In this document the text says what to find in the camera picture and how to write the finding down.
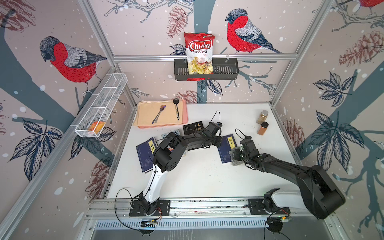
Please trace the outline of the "blue book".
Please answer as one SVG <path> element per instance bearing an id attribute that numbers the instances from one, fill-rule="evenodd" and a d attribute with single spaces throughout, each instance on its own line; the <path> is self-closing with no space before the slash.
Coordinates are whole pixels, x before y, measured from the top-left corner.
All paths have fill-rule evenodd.
<path id="1" fill-rule="evenodd" d="M 237 147 L 237 143 L 235 141 L 234 135 L 226 135 L 223 136 L 220 147 L 218 147 L 219 155 L 222 164 L 231 162 L 230 152 Z"/>
<path id="2" fill-rule="evenodd" d="M 140 166 L 143 173 L 148 173 L 153 169 L 154 152 L 157 148 L 155 138 L 150 138 L 144 143 L 136 146 Z"/>

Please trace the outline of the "black portrait cover book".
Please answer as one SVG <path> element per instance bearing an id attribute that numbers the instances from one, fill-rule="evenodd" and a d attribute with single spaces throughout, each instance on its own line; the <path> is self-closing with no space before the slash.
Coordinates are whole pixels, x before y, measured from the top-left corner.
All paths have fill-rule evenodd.
<path id="1" fill-rule="evenodd" d="M 203 125 L 202 121 L 183 125 L 183 131 L 184 131 L 185 136 L 194 134 L 194 133 L 199 132 L 203 129 L 204 129 L 204 125 Z"/>

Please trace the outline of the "Treehouse colourful paperback book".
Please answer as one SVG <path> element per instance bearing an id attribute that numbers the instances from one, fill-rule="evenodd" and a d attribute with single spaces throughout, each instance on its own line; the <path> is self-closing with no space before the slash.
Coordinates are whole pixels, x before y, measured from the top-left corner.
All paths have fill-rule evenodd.
<path id="1" fill-rule="evenodd" d="M 176 136 L 180 136 L 181 135 L 180 131 L 178 129 L 176 129 L 174 131 L 162 134 L 162 139 L 166 139 L 169 136 L 169 134 L 173 134 L 173 135 L 176 135 Z"/>

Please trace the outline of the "grey striped cloth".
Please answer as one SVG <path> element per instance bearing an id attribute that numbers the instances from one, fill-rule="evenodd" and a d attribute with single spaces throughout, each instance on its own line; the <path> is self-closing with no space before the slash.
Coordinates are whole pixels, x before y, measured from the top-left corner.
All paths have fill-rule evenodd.
<path id="1" fill-rule="evenodd" d="M 238 166 L 243 163 L 241 157 L 241 150 L 238 148 L 232 149 L 230 152 L 231 163 L 233 166 Z"/>

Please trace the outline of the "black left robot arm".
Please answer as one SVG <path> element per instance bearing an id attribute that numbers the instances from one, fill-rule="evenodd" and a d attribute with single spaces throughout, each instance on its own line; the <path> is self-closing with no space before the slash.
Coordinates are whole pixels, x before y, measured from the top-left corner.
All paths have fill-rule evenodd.
<path id="1" fill-rule="evenodd" d="M 219 147 L 222 142 L 222 123 L 210 122 L 209 125 L 187 136 L 169 133 L 154 151 L 154 168 L 145 190 L 139 194 L 139 203 L 146 215 L 152 214 L 157 207 L 160 191 L 168 172 L 180 162 L 186 151 Z"/>

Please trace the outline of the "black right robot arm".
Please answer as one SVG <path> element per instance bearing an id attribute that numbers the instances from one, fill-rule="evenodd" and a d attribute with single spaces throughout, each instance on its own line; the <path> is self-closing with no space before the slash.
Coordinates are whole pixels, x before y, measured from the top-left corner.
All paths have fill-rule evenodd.
<path id="1" fill-rule="evenodd" d="M 263 207 L 270 214 L 283 208 L 303 209 L 323 220 L 346 203 L 342 191 L 322 167 L 299 166 L 261 154 L 250 136 L 232 149 L 230 156 L 232 162 L 244 163 L 253 171 L 273 174 L 298 186 L 298 191 L 284 192 L 277 187 L 265 193 Z"/>

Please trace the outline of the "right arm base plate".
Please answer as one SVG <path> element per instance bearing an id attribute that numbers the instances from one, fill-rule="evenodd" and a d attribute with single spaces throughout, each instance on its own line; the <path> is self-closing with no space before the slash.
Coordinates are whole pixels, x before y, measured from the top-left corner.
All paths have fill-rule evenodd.
<path id="1" fill-rule="evenodd" d="M 251 215 L 267 215 L 275 214 L 290 215 L 291 211 L 289 208 L 279 208 L 272 200 L 255 198 L 248 199 L 248 207 L 250 208 Z"/>

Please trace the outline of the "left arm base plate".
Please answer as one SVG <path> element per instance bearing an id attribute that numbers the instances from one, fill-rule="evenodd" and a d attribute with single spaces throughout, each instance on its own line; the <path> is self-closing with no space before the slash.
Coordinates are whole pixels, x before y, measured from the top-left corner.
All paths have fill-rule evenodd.
<path id="1" fill-rule="evenodd" d="M 169 216 L 170 200 L 157 200 L 149 204 L 146 200 L 133 201 L 131 204 L 130 217 L 160 217 Z"/>

